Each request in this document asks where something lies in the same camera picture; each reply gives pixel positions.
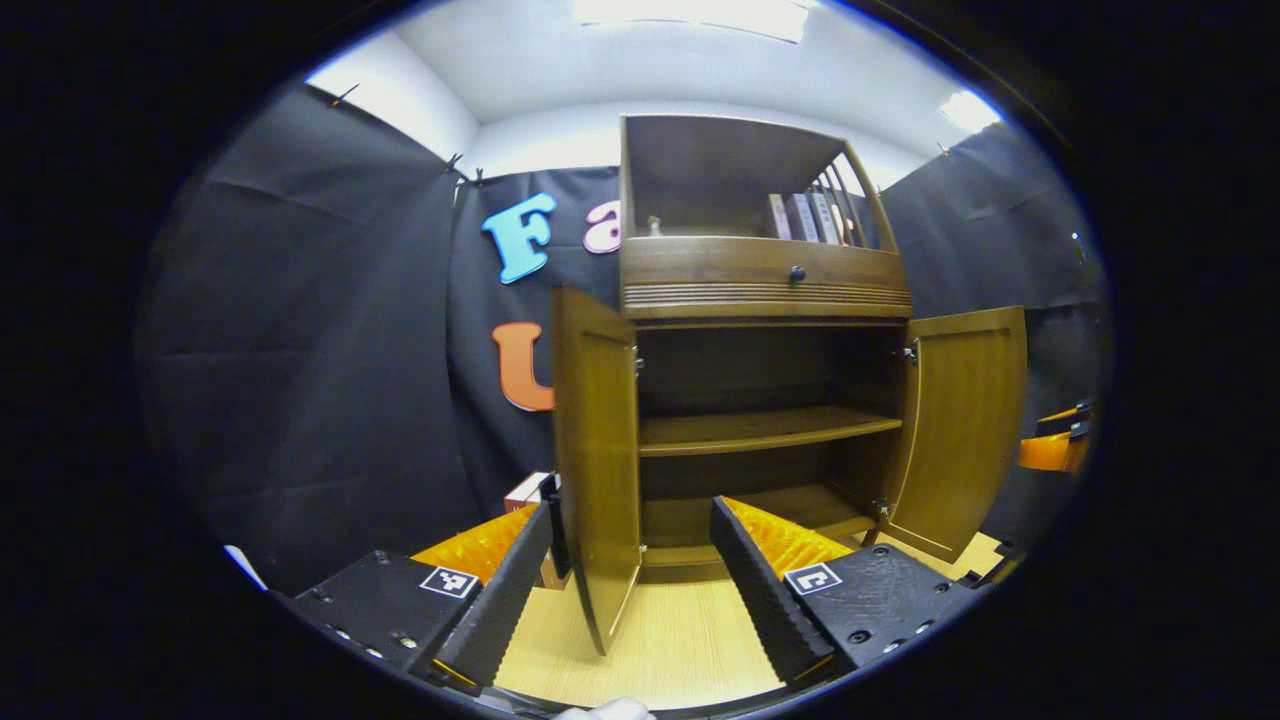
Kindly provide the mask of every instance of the wooden floor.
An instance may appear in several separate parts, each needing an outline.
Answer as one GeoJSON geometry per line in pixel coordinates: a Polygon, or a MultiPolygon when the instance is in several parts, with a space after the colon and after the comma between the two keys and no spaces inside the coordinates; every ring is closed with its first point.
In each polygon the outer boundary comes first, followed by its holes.
{"type": "MultiPolygon", "coordinates": [[[[881,542],[959,579],[996,565],[998,541],[978,534],[955,564],[881,534],[881,542]]],[[[639,584],[608,657],[591,644],[577,588],[534,588],[494,684],[595,707],[621,696],[650,710],[727,702],[782,687],[732,580],[639,584]]]]}

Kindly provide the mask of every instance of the bookshelf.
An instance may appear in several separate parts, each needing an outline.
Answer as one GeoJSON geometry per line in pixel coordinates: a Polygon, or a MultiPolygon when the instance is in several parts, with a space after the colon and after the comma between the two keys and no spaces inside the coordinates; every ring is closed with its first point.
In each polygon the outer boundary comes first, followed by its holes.
{"type": "Polygon", "coordinates": [[[888,530],[954,560],[1016,442],[1021,309],[911,319],[888,218],[841,138],[621,122],[620,307],[561,287],[552,309],[557,465],[596,650],[636,582],[724,577],[708,536],[717,495],[841,542],[888,530]],[[817,183],[831,200],[841,159],[869,219],[836,242],[769,237],[769,195],[817,183]]]}

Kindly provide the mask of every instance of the drawer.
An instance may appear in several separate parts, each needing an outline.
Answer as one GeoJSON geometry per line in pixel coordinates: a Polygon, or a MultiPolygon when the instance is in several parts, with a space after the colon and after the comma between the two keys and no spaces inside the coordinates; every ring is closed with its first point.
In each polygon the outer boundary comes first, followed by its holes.
{"type": "Polygon", "coordinates": [[[660,237],[621,247],[627,318],[909,318],[901,255],[813,242],[660,237]],[[804,279],[791,282],[792,268],[804,279]]]}

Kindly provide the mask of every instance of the cabinet door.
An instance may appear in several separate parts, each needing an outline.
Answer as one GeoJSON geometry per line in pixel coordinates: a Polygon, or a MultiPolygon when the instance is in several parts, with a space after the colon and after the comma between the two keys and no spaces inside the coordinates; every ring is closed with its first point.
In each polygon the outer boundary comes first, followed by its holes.
{"type": "Polygon", "coordinates": [[[954,562],[1016,457],[1027,384],[1021,307],[908,323],[902,436],[879,528],[954,562]]]}
{"type": "Polygon", "coordinates": [[[640,571],[635,328],[585,292],[552,291],[562,516],[595,648],[608,652],[640,571]]]}

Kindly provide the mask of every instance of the door hinge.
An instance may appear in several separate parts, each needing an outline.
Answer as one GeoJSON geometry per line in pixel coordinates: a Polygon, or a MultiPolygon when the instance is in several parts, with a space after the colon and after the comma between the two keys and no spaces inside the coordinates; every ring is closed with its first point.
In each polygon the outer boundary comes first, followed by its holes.
{"type": "Polygon", "coordinates": [[[881,518],[890,518],[893,515],[893,510],[897,507],[897,503],[891,503],[888,498],[882,495],[872,501],[872,507],[876,509],[876,512],[879,512],[881,518]]]}
{"type": "Polygon", "coordinates": [[[911,338],[911,345],[902,348],[902,357],[910,359],[913,365],[920,364],[920,338],[911,338]]]}

